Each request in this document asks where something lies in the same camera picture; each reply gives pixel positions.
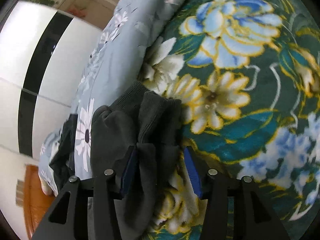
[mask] floral bedsheet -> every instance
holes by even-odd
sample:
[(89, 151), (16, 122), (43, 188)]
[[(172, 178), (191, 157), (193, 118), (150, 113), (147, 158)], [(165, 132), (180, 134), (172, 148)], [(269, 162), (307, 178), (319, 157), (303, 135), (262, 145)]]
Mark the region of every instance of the floral bedsheet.
[[(300, 0), (187, 0), (139, 76), (183, 102), (183, 144), (211, 167), (259, 182), (291, 239), (320, 208), (319, 42)], [(198, 239), (206, 202), (182, 157), (169, 184), (144, 239)]]

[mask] black stripe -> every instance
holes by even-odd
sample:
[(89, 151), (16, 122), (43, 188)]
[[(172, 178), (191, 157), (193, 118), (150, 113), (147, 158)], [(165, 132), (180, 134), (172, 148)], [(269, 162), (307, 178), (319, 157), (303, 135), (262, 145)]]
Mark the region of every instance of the black stripe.
[(52, 17), (44, 30), (35, 51), (33, 52), (24, 79), (19, 103), (18, 142), (19, 152), (31, 157), (33, 118), (37, 99), (36, 95), (39, 93), (44, 72), (47, 68), (51, 55), (71, 21), (71, 17), (59, 12)]

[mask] dark gray garment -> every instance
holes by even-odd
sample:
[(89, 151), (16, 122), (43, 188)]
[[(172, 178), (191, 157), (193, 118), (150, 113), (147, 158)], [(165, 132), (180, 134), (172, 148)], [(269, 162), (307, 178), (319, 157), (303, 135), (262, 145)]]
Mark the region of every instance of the dark gray garment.
[(158, 192), (174, 170), (179, 150), (176, 130), (180, 104), (179, 100), (162, 98), (137, 82), (110, 107), (101, 106), (93, 114), (94, 177), (112, 168), (129, 146), (138, 150), (139, 169), (132, 187), (122, 201), (115, 201), (123, 240), (142, 235), (152, 217)]

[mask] wooden furniture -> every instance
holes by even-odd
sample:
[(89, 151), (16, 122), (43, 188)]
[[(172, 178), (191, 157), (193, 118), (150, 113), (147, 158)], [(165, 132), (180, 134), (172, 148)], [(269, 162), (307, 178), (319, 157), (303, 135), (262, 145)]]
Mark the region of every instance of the wooden furniture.
[(38, 167), (27, 165), (23, 190), (23, 211), (28, 238), (31, 239), (39, 222), (50, 207), (54, 196), (46, 196), (41, 189)]

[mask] silver screw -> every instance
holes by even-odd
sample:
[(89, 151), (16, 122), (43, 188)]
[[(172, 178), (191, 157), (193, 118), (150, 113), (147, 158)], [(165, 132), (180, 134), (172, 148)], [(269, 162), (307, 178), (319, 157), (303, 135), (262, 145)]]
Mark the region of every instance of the silver screw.
[(76, 182), (77, 180), (78, 180), (78, 177), (75, 176), (75, 175), (73, 175), (73, 176), (71, 176), (71, 177), (69, 178), (69, 181), (70, 181), (71, 183), (74, 183), (74, 182)]
[(106, 176), (110, 176), (112, 174), (113, 174), (113, 169), (107, 169), (104, 171), (104, 175), (106, 175)]
[(210, 169), (210, 170), (208, 170), (208, 173), (209, 173), (210, 175), (213, 175), (213, 176), (218, 174), (217, 170), (215, 170), (215, 169)]
[(249, 177), (249, 176), (244, 176), (244, 177), (243, 177), (243, 180), (244, 180), (244, 182), (246, 182), (246, 183), (250, 183), (250, 182), (252, 181), (251, 177)]

